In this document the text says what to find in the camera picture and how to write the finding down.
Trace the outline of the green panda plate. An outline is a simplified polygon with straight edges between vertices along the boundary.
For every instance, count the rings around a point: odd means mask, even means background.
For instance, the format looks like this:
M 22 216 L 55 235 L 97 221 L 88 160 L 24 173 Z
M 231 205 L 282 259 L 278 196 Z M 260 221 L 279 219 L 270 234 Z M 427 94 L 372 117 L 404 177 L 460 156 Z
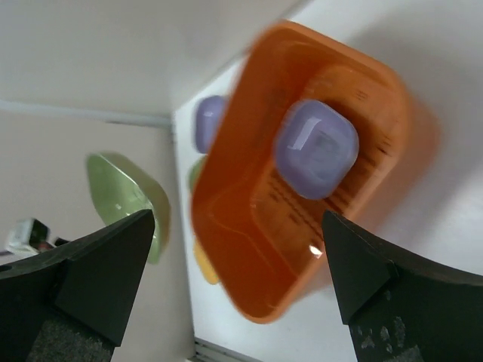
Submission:
M 165 190 L 145 170 L 117 152 L 98 152 L 86 156 L 85 168 L 92 204 L 106 225 L 150 209 L 155 229 L 147 262 L 159 263 L 168 244 L 171 205 Z
M 188 189 L 190 193 L 193 193 L 195 186 L 198 182 L 199 175 L 204 167 L 207 155 L 201 156 L 189 169 L 188 172 Z

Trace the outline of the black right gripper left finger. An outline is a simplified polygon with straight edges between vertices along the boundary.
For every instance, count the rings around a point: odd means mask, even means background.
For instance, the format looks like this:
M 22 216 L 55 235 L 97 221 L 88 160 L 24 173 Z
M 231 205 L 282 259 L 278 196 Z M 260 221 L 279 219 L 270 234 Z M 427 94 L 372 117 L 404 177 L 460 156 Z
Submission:
M 155 220 L 150 209 L 1 266 L 3 361 L 110 361 L 122 343 Z

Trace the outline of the yellow panda plate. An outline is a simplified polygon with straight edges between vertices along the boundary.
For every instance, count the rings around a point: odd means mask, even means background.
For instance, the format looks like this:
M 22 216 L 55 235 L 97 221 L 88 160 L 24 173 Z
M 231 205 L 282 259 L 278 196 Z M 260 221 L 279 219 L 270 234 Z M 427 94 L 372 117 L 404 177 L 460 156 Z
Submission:
M 203 275 L 203 278 L 211 285 L 215 285 L 219 283 L 219 278 L 212 267 L 211 263 L 209 262 L 205 252 L 203 251 L 201 245 L 197 240 L 194 242 L 193 246 L 193 255 L 195 257 L 195 261 L 198 264 L 198 267 Z

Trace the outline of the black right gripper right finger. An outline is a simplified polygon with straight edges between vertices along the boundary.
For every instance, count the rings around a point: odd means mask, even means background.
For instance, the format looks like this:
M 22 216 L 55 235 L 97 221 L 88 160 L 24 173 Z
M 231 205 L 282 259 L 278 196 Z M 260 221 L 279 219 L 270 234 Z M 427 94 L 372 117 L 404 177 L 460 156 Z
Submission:
M 327 211 L 340 316 L 359 361 L 480 361 L 482 277 L 392 244 Z

